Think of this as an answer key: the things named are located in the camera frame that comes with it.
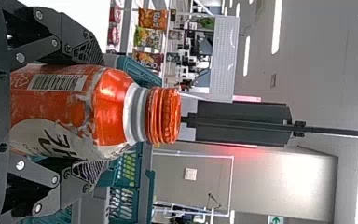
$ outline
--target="bottle neck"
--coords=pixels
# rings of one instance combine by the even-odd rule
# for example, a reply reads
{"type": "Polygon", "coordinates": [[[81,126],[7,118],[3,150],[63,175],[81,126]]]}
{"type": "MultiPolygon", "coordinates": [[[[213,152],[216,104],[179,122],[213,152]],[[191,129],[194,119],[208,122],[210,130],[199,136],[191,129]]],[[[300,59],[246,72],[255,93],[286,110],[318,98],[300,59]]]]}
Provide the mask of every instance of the bottle neck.
{"type": "Polygon", "coordinates": [[[179,136],[181,99],[176,89],[139,87],[127,90],[124,110],[124,134],[130,146],[138,142],[174,143],[179,136]]]}
{"type": "Polygon", "coordinates": [[[132,83],[127,90],[124,102],[123,124],[124,134],[131,146],[148,140],[145,130],[145,111],[150,92],[151,90],[142,88],[136,83],[132,83]]]}

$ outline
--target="white wall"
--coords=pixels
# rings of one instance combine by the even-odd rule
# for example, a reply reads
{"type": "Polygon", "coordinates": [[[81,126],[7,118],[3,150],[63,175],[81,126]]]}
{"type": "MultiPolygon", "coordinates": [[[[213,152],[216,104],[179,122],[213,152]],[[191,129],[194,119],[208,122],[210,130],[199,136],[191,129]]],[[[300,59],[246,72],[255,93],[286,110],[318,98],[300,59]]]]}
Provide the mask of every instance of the white wall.
{"type": "MultiPolygon", "coordinates": [[[[276,55],[270,54],[273,7],[266,0],[252,28],[249,75],[242,76],[239,62],[235,94],[288,103],[294,118],[309,125],[358,129],[358,0],[283,0],[276,55]]],[[[354,223],[358,139],[308,135],[299,144],[339,156],[335,223],[354,223]]]]}
{"type": "MultiPolygon", "coordinates": [[[[234,155],[231,210],[321,221],[333,219],[337,158],[318,155],[304,148],[247,148],[186,142],[162,145],[161,148],[172,152],[234,155]]],[[[195,166],[194,160],[188,158],[176,160],[153,157],[159,200],[205,206],[205,195],[210,191],[225,204],[227,168],[218,172],[216,161],[197,160],[195,162],[200,164],[195,166]],[[184,183],[183,171],[187,166],[199,169],[200,181],[184,183]],[[220,179],[218,189],[216,179],[220,179]]]]}
{"type": "MultiPolygon", "coordinates": [[[[257,215],[249,213],[235,213],[235,224],[268,224],[269,217],[266,215],[257,215]]],[[[326,222],[310,221],[296,218],[286,218],[285,224],[327,224],[326,222]]],[[[229,224],[229,219],[226,217],[216,217],[213,224],[229,224]]]]}

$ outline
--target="snack bag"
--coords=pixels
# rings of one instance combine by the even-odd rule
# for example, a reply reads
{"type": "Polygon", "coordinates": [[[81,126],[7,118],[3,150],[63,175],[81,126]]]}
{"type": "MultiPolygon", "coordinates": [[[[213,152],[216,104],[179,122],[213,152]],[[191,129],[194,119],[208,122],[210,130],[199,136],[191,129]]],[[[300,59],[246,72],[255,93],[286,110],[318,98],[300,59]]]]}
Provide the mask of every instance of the snack bag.
{"type": "Polygon", "coordinates": [[[133,51],[132,58],[144,67],[157,71],[161,70],[161,64],[164,61],[163,54],[139,52],[136,50],[133,51]]]}
{"type": "Polygon", "coordinates": [[[162,31],[137,26],[134,36],[135,47],[149,47],[161,50],[162,31]]]}
{"type": "Polygon", "coordinates": [[[168,11],[139,8],[139,26],[154,30],[167,30],[168,11]]]}

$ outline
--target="black metal bracket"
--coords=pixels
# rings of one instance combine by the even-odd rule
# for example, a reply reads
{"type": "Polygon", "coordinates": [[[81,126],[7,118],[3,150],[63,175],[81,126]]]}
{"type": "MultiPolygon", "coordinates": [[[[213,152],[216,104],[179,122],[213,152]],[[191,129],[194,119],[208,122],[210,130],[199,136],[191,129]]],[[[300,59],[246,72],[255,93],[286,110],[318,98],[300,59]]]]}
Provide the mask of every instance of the black metal bracket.
{"type": "Polygon", "coordinates": [[[35,163],[9,155],[10,71],[34,61],[104,65],[94,34],[67,15],[0,0],[0,223],[5,224],[53,214],[93,188],[74,175],[64,178],[75,161],[58,161],[65,165],[54,168],[56,161],[35,163]]]}
{"type": "Polygon", "coordinates": [[[25,157],[10,153],[8,171],[16,177],[33,181],[49,188],[55,188],[60,183],[60,174],[49,170],[25,157]]]}

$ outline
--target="exit sign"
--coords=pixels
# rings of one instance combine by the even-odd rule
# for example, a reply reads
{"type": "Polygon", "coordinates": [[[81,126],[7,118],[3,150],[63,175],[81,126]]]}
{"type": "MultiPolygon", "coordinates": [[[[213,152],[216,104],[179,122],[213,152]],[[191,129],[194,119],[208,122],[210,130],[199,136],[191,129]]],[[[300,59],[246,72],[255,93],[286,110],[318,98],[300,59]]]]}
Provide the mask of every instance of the exit sign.
{"type": "Polygon", "coordinates": [[[268,216],[267,224],[284,224],[284,217],[268,216]]]}

